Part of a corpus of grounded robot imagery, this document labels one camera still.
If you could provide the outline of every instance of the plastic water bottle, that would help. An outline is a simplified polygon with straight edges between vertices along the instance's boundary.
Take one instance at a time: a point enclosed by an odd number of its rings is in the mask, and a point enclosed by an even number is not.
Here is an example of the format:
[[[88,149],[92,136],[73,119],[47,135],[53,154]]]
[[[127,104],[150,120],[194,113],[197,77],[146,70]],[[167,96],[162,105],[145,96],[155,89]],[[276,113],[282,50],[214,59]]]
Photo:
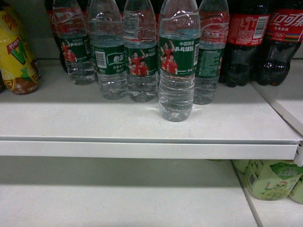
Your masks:
[[[89,37],[102,96],[127,95],[123,24],[115,0],[92,0],[88,10]]]
[[[68,74],[76,85],[95,81],[89,36],[76,0],[54,0],[54,23],[61,43]]]
[[[193,106],[200,17],[195,0],[167,0],[164,4],[159,28],[160,114],[168,121],[181,122]]]
[[[201,37],[195,76],[194,103],[213,101],[225,48],[229,11],[226,0],[204,0],[199,7]]]
[[[123,15],[128,94],[135,102],[156,95],[156,18],[150,0],[127,0]]]

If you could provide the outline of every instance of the store shelf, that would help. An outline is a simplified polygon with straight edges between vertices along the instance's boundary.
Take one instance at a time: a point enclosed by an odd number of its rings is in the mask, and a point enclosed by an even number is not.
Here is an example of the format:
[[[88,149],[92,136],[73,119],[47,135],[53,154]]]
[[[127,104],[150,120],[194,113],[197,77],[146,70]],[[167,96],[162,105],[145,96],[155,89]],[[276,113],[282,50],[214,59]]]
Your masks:
[[[303,223],[303,205],[285,198],[263,201],[253,197],[244,184],[244,175],[238,173],[244,194],[258,227],[300,227]]]
[[[1,227],[257,227],[230,161],[0,159]]]
[[[285,81],[277,86],[252,86],[298,132],[303,135],[303,60],[292,60]]]
[[[73,85],[58,64],[41,72],[36,92],[0,94],[0,155],[293,159],[302,139],[249,84],[219,84],[213,103],[174,123],[157,98],[110,101],[97,83]]]

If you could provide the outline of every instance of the green drink can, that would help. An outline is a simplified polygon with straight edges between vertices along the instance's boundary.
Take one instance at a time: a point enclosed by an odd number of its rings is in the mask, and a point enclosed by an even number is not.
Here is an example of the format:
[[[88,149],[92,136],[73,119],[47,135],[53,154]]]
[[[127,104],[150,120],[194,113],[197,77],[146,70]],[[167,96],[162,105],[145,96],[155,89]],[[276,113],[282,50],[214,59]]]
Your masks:
[[[291,190],[288,197],[297,203],[303,204],[303,177],[302,176],[300,177],[294,188]]]
[[[245,184],[257,199],[275,201],[286,198],[303,173],[292,161],[251,160]]]
[[[236,170],[242,174],[245,174],[250,164],[250,159],[235,159],[232,161],[232,163]]]

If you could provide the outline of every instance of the drink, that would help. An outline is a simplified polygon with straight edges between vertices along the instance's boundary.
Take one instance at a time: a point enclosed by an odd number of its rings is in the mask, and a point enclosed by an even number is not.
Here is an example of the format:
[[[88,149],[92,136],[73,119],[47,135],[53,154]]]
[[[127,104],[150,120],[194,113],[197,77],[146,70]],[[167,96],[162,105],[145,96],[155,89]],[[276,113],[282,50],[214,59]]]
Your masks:
[[[87,18],[102,96],[106,99],[120,99],[127,94],[127,82],[123,24],[118,6],[114,0],[92,0]]]
[[[245,174],[248,191],[261,200],[286,198],[303,173],[291,161],[251,160]]]
[[[150,0],[128,0],[124,15],[128,94],[135,102],[156,95],[156,18]]]
[[[86,22],[76,0],[53,2],[54,23],[61,43],[67,71],[73,84],[95,81]]]
[[[250,160],[249,159],[235,159],[232,161],[232,163],[236,170],[238,170],[242,174],[245,174],[246,170],[250,164]]]
[[[229,87],[249,82],[271,8],[271,0],[235,0],[230,5],[231,19],[219,82],[226,82]]]
[[[159,27],[160,114],[168,121],[181,122],[189,117],[193,105],[200,17],[194,0],[163,4]]]
[[[195,76],[194,103],[205,105],[214,99],[229,24],[226,0],[204,0],[199,7],[201,37]]]
[[[65,72],[67,72],[67,68],[66,68],[66,65],[65,65],[65,60],[64,60],[64,56],[63,56],[63,52],[62,52],[62,49],[61,49],[61,44],[60,44],[60,41],[59,41],[59,38],[58,38],[58,35],[57,35],[57,31],[56,31],[56,27],[55,27],[55,24],[54,24],[54,18],[53,18],[53,0],[45,0],[44,1],[44,5],[45,5],[45,9],[46,9],[46,12],[49,16],[49,20],[50,20],[50,23],[51,23],[51,27],[52,27],[52,32],[53,32],[53,38],[57,44],[57,47],[59,49],[59,58],[60,58],[60,63],[62,65],[62,68],[64,69]]]
[[[18,22],[0,4],[0,69],[5,86],[17,95],[35,92],[39,75],[21,38]]]
[[[254,80],[260,85],[280,85],[303,39],[303,1],[277,0],[258,51]]]
[[[300,177],[288,197],[297,203],[303,204],[303,177]]]

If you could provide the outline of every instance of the coca-cola bottle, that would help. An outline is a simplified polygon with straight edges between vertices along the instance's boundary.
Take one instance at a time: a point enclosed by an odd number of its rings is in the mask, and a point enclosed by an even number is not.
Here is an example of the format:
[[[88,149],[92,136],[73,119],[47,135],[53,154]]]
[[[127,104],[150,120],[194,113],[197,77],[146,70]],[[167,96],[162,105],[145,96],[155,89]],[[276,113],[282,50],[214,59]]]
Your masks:
[[[253,57],[262,43],[271,10],[271,0],[232,1],[219,82],[229,87],[249,82]]]
[[[303,0],[276,0],[256,57],[254,80],[280,85],[303,39]]]
[[[82,9],[83,11],[83,14],[86,15],[86,7],[87,7],[87,4],[88,4],[88,0],[78,0],[77,1],[80,8]],[[56,28],[55,28],[55,24],[54,24],[54,18],[53,18],[53,0],[44,0],[44,6],[45,6],[45,9],[46,9],[46,12],[49,16],[49,20],[50,20],[50,23],[51,23],[51,27],[52,27],[52,32],[53,32],[53,38],[57,44],[57,47],[60,51],[60,54],[59,54],[59,58],[60,58],[60,63],[64,69],[65,72],[67,72],[67,68],[66,68],[66,65],[65,65],[65,60],[64,60],[64,55],[62,53],[62,49],[61,49],[61,43],[59,41],[59,38],[58,38],[58,35],[57,35],[57,31],[56,31]]]

